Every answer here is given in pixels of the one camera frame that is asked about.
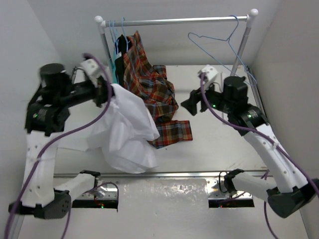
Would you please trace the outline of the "white shirt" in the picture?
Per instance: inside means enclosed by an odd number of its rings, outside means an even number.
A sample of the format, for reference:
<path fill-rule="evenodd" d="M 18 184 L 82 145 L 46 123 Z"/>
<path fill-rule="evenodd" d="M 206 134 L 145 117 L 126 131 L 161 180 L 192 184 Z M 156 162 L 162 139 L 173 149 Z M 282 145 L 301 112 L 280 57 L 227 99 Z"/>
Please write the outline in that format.
<path fill-rule="evenodd" d="M 118 84 L 102 117 L 91 126 L 62 138 L 59 148 L 92 151 L 101 149 L 114 169 L 139 174 L 158 166 L 155 149 L 148 141 L 159 137 L 143 100 Z"/>

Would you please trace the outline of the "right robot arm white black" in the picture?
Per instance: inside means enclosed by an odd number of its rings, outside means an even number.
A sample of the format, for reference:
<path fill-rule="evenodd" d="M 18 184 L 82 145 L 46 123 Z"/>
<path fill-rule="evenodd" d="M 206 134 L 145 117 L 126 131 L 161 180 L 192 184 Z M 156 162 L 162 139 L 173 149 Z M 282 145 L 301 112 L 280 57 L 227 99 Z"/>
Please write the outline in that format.
<path fill-rule="evenodd" d="M 210 110 L 235 129 L 255 149 L 274 178 L 269 182 L 235 169 L 223 180 L 229 194 L 250 193 L 267 202 L 281 218 L 287 218 L 319 194 L 319 180 L 311 179 L 292 161 L 276 140 L 266 116 L 248 102 L 245 77 L 225 78 L 222 92 L 215 90 L 213 78 L 209 79 L 204 73 L 199 78 L 200 88 L 191 91 L 189 99 L 181 105 L 194 116 L 200 102 L 201 112 Z"/>

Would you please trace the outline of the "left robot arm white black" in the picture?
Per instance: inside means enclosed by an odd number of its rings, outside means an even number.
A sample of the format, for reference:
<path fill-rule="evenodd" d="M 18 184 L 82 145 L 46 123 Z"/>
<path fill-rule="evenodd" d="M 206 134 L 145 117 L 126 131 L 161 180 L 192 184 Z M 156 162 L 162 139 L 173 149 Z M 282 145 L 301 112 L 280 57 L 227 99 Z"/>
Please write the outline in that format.
<path fill-rule="evenodd" d="M 53 176 L 58 144 L 67 136 L 65 123 L 70 108 L 87 101 L 102 107 L 114 95 L 104 69 L 94 60 L 80 64 L 85 74 L 75 83 L 62 64 L 44 65 L 40 84 L 27 105 L 25 129 L 27 154 L 22 190 L 9 205 L 11 215 L 32 215 L 38 219 L 61 219 L 79 196 L 95 188 L 99 172 L 83 170 L 75 178 L 54 187 Z"/>

